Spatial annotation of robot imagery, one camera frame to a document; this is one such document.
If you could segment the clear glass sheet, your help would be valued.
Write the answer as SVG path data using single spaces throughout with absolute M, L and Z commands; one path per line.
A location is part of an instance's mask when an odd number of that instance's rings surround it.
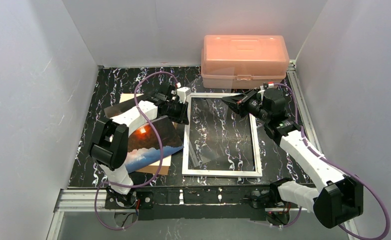
M 222 101 L 240 89 L 206 88 L 200 74 L 188 86 L 190 100 L 188 162 L 194 170 L 255 171 L 253 118 L 241 117 Z

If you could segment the sunset landscape photo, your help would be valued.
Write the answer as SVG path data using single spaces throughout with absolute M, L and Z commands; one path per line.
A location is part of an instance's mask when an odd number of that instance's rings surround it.
M 159 174 L 167 175 L 171 166 L 171 155 L 183 149 L 177 124 L 166 116 L 152 121 L 163 145 L 164 159 L 160 163 L 160 146 L 158 139 L 149 124 L 135 130 L 128 138 L 127 157 L 124 165 L 129 173 L 140 172 L 155 174 L 161 165 Z

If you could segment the white picture frame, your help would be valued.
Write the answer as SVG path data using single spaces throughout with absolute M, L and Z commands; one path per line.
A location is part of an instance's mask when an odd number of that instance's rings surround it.
M 191 93 L 188 99 L 188 119 L 190 122 L 190 107 L 191 107 L 191 98 L 199 96 L 198 93 Z M 256 118 L 252 115 L 247 115 L 252 117 L 254 123 L 254 156 L 255 156 L 255 170 L 254 171 L 224 171 L 224 170 L 202 170 L 202 169 L 190 169 L 189 168 L 189 141 L 188 141 L 188 132 L 189 132 L 189 124 L 184 127 L 184 135 L 183 135 L 183 157 L 182 157 L 182 175 L 184 176 L 203 176 L 203 177 L 225 177 L 225 178 L 260 178 L 263 175 L 262 171 L 262 163 L 260 156 L 260 147 L 258 141 L 258 131 L 257 131 L 257 123 Z

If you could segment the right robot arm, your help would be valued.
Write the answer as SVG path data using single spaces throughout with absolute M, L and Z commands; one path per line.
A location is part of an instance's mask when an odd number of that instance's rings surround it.
M 222 97 L 221 101 L 240 117 L 250 115 L 260 120 L 267 136 L 301 166 L 315 185 L 308 187 L 283 178 L 271 183 L 267 193 L 252 197 L 254 201 L 297 204 L 313 212 L 328 229 L 363 214 L 364 186 L 324 161 L 301 126 L 287 113 L 281 90 L 262 86 Z

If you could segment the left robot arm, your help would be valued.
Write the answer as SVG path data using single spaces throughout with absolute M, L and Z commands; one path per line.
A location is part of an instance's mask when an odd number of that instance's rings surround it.
M 188 87 L 164 83 L 105 109 L 96 121 L 88 155 L 102 168 L 110 186 L 127 195 L 134 183 L 129 176 L 183 149 L 174 124 L 189 124 Z

